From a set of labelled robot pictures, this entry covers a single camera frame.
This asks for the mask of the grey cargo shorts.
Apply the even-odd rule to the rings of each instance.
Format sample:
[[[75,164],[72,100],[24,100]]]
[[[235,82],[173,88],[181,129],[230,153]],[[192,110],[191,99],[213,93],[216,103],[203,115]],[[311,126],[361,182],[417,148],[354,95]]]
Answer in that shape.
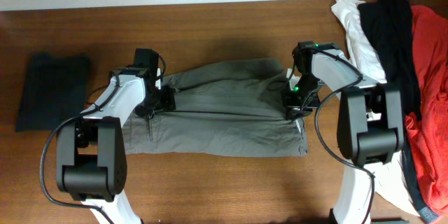
[[[218,62],[166,76],[176,109],[123,126],[126,154],[207,153],[250,158],[308,154],[302,119],[286,119],[276,58]]]

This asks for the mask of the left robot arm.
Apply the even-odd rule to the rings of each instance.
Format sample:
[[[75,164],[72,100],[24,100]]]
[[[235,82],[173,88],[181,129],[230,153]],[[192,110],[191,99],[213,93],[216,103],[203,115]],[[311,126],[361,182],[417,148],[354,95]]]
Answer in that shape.
[[[176,108],[172,90],[162,85],[165,69],[157,52],[136,49],[131,65],[111,72],[99,98],[55,130],[57,187],[74,199],[74,207],[92,210],[100,223],[142,222],[124,191],[122,128],[131,115],[149,119]]]

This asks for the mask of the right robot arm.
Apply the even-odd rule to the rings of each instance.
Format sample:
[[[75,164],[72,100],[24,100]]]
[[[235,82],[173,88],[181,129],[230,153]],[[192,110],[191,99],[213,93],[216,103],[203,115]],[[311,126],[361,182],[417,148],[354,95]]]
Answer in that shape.
[[[373,168],[390,163],[404,144],[400,91],[361,73],[334,43],[299,42],[292,57],[294,66],[282,91],[286,118],[313,114],[322,147],[344,165],[340,194],[327,222],[370,223]],[[333,97],[339,99],[339,154],[330,150],[319,127],[320,112]]]

